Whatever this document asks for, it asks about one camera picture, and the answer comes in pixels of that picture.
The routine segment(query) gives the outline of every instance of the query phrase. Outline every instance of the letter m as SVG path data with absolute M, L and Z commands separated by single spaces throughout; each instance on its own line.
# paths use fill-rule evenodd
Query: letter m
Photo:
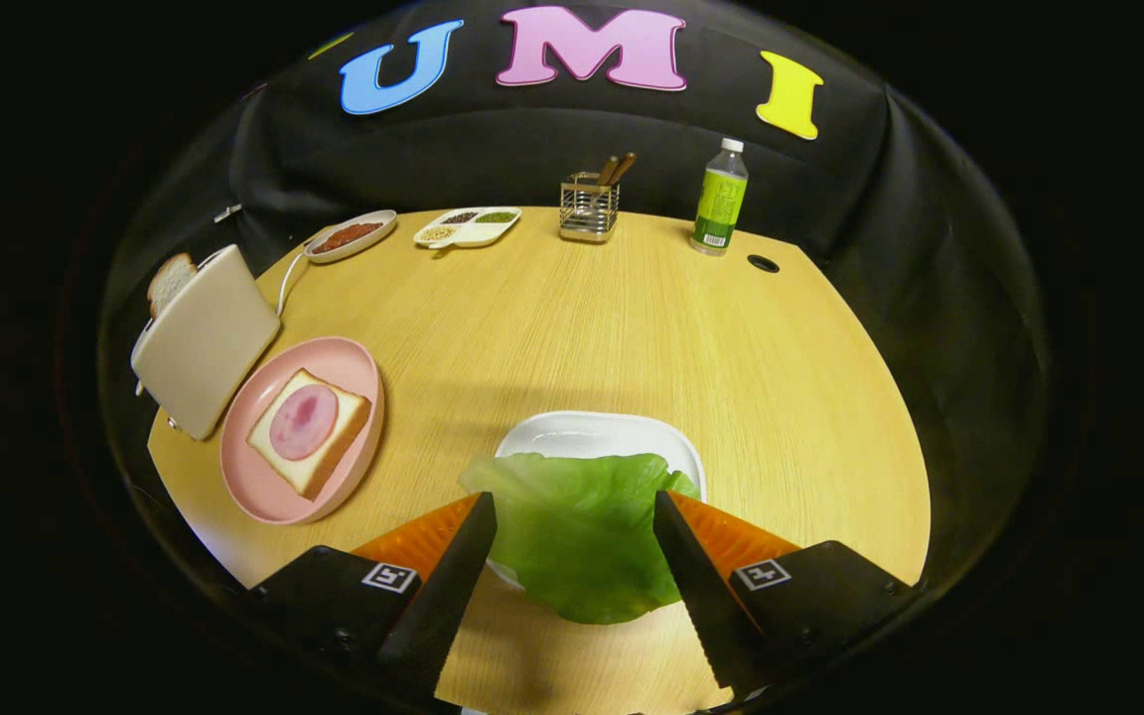
M 621 62 L 607 70 L 617 85 L 681 90 L 686 80 L 677 73 L 674 37 L 686 25 L 682 18 L 650 10 L 626 10 L 598 31 L 567 8 L 557 5 L 511 10 L 502 17 L 515 26 L 514 55 L 496 85 L 541 85 L 559 76 L 546 64 L 546 47 L 563 61 L 578 80 L 586 80 L 621 49 Z

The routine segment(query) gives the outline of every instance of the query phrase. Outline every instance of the white plate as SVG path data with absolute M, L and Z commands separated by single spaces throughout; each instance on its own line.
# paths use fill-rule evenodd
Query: white plate
M 355 223 L 382 223 L 376 230 L 368 231 L 367 235 L 359 237 L 356 240 L 350 241 L 347 245 L 340 245 L 340 247 L 333 251 L 326 251 L 324 253 L 312 253 L 312 249 L 317 245 L 324 244 L 335 231 L 344 230 L 344 228 L 355 225 Z M 345 222 L 335 223 L 335 225 L 323 228 L 315 232 L 312 238 L 308 239 L 308 261 L 312 263 L 331 263 L 339 259 L 345 259 L 347 256 L 355 256 L 356 253 L 370 247 L 370 245 L 378 244 L 379 240 L 387 238 L 387 235 L 391 232 L 395 228 L 395 212 L 391 209 L 386 209 L 386 212 L 371 212 L 363 216 L 356 216 L 355 219 L 349 219 Z
M 573 456 L 591 459 L 621 454 L 659 454 L 668 462 L 668 470 L 680 470 L 696 483 L 700 501 L 705 499 L 704 466 L 700 454 L 676 427 L 653 418 L 613 415 L 609 412 L 561 411 L 545 412 L 526 418 L 506 434 L 496 445 L 495 456 L 535 452 L 545 456 Z M 488 565 L 500 579 L 523 588 L 511 570 Z
M 446 219 L 458 216 L 458 214 L 474 213 L 470 221 L 460 223 L 447 223 Z M 479 216 L 485 214 L 515 214 L 511 221 L 505 223 L 482 223 L 477 222 Z M 428 245 L 435 244 L 440 238 L 426 238 L 426 232 L 435 230 L 435 228 L 446 227 L 453 228 L 455 240 L 453 245 L 460 245 L 463 248 L 479 247 L 480 245 L 490 245 L 492 241 L 501 238 L 503 232 L 509 230 L 509 227 L 515 225 L 518 217 L 523 216 L 523 209 L 517 207 L 466 207 L 466 208 L 454 208 L 451 212 L 442 213 L 439 216 L 435 217 L 435 221 L 427 223 L 422 227 L 422 230 L 413 235 L 413 244 L 416 245 Z

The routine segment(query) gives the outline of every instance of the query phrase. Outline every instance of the yellow letter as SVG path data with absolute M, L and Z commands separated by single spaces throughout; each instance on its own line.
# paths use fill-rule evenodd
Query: yellow letter
M 823 85 L 824 78 L 765 49 L 762 58 L 771 64 L 771 98 L 765 104 L 757 104 L 757 117 L 803 140 L 813 140 L 818 136 L 818 127 L 809 114 L 815 104 L 815 87 Z

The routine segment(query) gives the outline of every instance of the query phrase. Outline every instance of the foam letter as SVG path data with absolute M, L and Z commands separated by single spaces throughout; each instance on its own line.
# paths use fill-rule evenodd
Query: foam letter
M 372 114 L 404 104 L 430 89 L 444 73 L 448 58 L 448 35 L 462 25 L 461 19 L 450 19 L 411 34 L 410 41 L 418 45 L 418 58 L 413 64 L 413 73 L 399 85 L 378 87 L 379 64 L 382 56 L 395 49 L 395 45 L 370 49 L 344 64 L 340 70 L 342 109 L 352 114 Z
M 685 19 L 651 10 L 626 10 L 594 31 L 581 18 L 557 5 L 511 10 L 502 17 L 515 26 L 509 67 L 496 85 L 541 85 L 559 76 L 546 64 L 546 47 L 563 61 L 578 80 L 587 80 L 621 47 L 621 62 L 607 70 L 617 85 L 677 92 L 686 80 L 677 73 L 674 35 Z
M 765 104 L 757 104 L 757 117 L 803 140 L 813 140 L 818 136 L 818 127 L 811 122 L 811 108 L 815 87 L 823 85 L 824 78 L 765 49 L 762 58 L 771 65 L 771 98 Z

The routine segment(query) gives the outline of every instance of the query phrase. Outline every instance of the bottle label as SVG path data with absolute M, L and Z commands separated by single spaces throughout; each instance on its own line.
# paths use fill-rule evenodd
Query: bottle label
M 744 190 L 748 185 L 749 182 L 742 177 L 705 172 L 696 229 L 691 231 L 691 236 L 713 248 L 726 248 L 731 231 L 734 231 L 736 219 L 740 217 L 740 204 L 744 202 Z

